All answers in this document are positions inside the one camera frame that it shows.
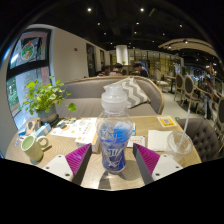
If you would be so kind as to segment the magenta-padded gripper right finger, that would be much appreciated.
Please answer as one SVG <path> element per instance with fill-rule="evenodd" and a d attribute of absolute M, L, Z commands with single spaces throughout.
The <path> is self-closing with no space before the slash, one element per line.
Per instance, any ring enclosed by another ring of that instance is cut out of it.
<path fill-rule="evenodd" d="M 145 185 L 182 169 L 169 155 L 159 155 L 136 143 L 133 144 L 133 155 Z"/>

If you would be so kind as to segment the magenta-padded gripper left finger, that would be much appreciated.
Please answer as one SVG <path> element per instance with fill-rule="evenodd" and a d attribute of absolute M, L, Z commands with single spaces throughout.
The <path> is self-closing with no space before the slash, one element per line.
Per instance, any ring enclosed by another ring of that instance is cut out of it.
<path fill-rule="evenodd" d="M 43 169 L 65 180 L 80 185 L 91 154 L 92 145 L 87 144 L 72 151 L 66 156 L 57 155 L 45 165 Z"/>

